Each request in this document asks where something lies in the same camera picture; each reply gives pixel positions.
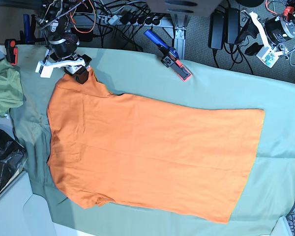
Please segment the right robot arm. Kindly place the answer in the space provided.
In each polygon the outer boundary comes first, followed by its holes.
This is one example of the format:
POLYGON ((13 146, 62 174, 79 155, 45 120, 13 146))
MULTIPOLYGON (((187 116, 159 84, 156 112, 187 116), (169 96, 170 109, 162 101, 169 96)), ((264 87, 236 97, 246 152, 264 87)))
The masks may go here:
POLYGON ((76 32, 83 33, 76 28, 73 19, 80 5, 90 7, 96 17, 96 8, 91 0, 43 1, 37 23, 47 42, 47 50, 44 59, 37 63, 35 69, 41 78, 50 78, 54 69, 63 68, 79 84, 88 80, 91 57, 76 53, 80 41, 70 29, 73 26, 76 32))

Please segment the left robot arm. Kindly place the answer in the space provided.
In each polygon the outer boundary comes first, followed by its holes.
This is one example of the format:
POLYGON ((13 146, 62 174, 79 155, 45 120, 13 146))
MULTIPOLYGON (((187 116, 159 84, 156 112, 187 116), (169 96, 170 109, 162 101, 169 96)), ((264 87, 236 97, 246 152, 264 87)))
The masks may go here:
POLYGON ((269 48, 279 57, 288 57, 295 51, 295 0, 281 0, 283 12, 277 13, 269 9, 274 0, 266 0, 265 8, 272 14, 272 18, 262 19, 256 12, 242 10, 247 16, 247 21, 236 38, 240 44, 247 37, 254 39, 260 36, 262 44, 258 48, 269 48))

